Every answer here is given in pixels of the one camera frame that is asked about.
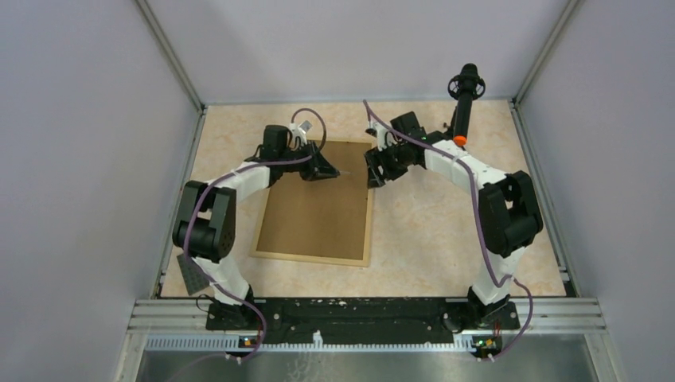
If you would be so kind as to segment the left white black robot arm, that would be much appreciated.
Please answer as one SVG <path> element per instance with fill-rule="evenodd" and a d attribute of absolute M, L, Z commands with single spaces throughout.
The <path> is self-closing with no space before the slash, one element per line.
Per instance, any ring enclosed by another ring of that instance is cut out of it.
<path fill-rule="evenodd" d="M 298 173 L 304 181 L 340 175 L 323 157 L 323 145 L 308 140 L 310 128 L 308 121 L 287 127 L 268 125 L 253 156 L 211 181 L 188 181 L 183 187 L 173 244 L 207 279 L 217 307 L 237 329 L 249 327 L 256 315 L 252 287 L 231 254 L 238 203 L 270 188 L 286 173 Z"/>

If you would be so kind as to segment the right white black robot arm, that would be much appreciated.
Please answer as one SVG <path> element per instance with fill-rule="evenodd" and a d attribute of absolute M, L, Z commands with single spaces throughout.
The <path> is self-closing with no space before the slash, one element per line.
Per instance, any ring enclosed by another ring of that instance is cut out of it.
<path fill-rule="evenodd" d="M 421 166 L 470 195 L 484 267 L 467 293 L 466 317 L 478 328 L 489 327 L 509 301 L 520 258 L 543 229 L 531 177 L 522 170 L 506 173 L 471 156 L 452 125 L 428 133 L 414 112 L 385 123 L 370 111 L 367 120 L 365 131 L 377 140 L 365 153 L 370 189 Z"/>

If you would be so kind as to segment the wooden picture frame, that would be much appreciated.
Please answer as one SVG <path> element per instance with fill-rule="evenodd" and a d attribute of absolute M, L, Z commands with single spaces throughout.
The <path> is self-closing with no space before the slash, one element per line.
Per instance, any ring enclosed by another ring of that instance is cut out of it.
<path fill-rule="evenodd" d="M 322 153 L 338 177 L 304 181 L 285 175 L 263 194 L 250 256 L 368 267 L 374 192 L 368 189 L 365 139 L 338 138 Z"/>

